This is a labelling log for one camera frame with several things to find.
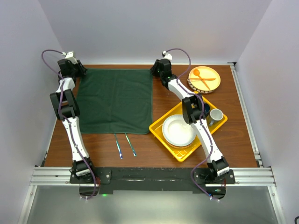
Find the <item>dark green cloth napkin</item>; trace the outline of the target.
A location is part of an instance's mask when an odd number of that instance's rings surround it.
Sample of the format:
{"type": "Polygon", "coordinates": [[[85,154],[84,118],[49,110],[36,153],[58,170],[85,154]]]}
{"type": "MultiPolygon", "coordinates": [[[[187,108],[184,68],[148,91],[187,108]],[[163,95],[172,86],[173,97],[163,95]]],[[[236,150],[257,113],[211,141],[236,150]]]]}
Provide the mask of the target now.
{"type": "Polygon", "coordinates": [[[82,134],[147,134],[153,123],[149,69],[88,69],[76,96],[82,134]]]}

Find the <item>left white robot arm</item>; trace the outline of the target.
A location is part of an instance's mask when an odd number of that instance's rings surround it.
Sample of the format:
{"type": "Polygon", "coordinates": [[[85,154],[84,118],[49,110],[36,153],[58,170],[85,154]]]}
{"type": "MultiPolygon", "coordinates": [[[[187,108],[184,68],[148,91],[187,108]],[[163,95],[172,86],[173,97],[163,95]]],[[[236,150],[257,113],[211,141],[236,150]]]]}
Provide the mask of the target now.
{"type": "Polygon", "coordinates": [[[58,120],[62,121],[72,154],[71,176],[84,183],[96,182],[97,172],[84,146],[79,127],[79,105],[73,94],[78,77],[83,77],[87,69],[79,60],[61,59],[58,62],[60,71],[59,87],[50,94],[50,100],[58,120]]]}

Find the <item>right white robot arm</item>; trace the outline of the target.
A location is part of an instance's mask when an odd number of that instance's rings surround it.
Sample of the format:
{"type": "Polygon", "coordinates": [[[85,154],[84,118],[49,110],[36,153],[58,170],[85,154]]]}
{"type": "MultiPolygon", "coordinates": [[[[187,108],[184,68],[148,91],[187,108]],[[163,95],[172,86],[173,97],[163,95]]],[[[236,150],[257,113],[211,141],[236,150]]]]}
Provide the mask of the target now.
{"type": "Polygon", "coordinates": [[[210,169],[208,178],[213,183],[219,183],[229,172],[230,167],[209,131],[204,116],[202,97],[187,89],[179,78],[172,73],[169,59],[157,59],[150,71],[153,76],[160,78],[165,88],[182,100],[183,119],[195,131],[205,152],[204,161],[210,169]]]}

